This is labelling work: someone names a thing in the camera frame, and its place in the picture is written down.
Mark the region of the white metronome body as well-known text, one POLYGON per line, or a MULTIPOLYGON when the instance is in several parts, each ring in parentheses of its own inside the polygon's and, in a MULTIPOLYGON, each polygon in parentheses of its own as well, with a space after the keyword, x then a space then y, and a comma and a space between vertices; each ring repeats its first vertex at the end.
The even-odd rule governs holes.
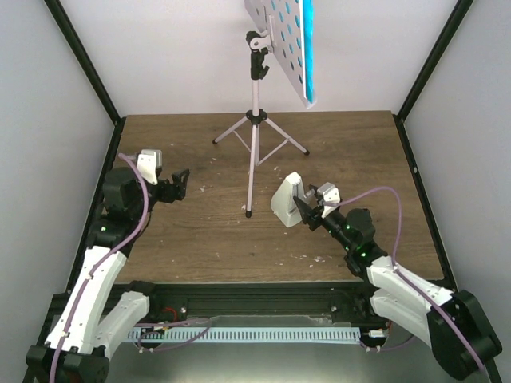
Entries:
POLYGON ((295 197, 303 199, 303 180, 298 172, 292 172, 283 179, 271 198, 271 209, 281 223, 290 228, 302 221, 296 206, 295 197))

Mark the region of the blue sheet music folder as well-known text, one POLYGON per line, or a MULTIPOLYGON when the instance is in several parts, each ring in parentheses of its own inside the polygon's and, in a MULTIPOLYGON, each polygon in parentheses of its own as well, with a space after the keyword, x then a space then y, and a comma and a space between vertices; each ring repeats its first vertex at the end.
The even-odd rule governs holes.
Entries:
POLYGON ((314 6, 312 0, 302 1, 303 9, 303 52, 305 58, 305 98, 307 106, 311 107, 315 103, 314 87, 314 6))

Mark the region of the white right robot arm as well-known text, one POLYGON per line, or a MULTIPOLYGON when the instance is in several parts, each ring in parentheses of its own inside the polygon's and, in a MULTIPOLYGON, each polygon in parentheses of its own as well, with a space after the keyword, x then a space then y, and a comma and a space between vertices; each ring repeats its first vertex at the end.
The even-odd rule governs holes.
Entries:
POLYGON ((441 287, 400 265, 395 251, 387 253, 376 243, 368 209, 341 213, 345 202, 335 185, 311 191, 315 206, 293 198, 303 223, 311 231, 323 227, 343 246, 350 272, 375 288, 355 300, 360 319, 371 322, 379 316, 398 324, 429 346, 436 362, 459 381, 485 370, 501 353, 501 341, 472 293, 441 287))

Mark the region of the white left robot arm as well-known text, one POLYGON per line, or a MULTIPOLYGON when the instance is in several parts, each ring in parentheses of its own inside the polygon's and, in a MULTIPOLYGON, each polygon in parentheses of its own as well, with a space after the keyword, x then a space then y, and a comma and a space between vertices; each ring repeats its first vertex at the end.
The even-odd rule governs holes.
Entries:
POLYGON ((102 185, 105 211, 87 235, 81 271, 61 317, 42 345, 26 355, 28 370, 39 382, 103 382, 109 364, 128 332, 142 319, 155 322, 163 302, 155 285, 132 282, 119 302, 104 314, 115 279, 126 264, 133 244, 149 223, 156 203, 173 203, 186 195, 190 171, 148 182, 130 167, 114 168, 102 185))

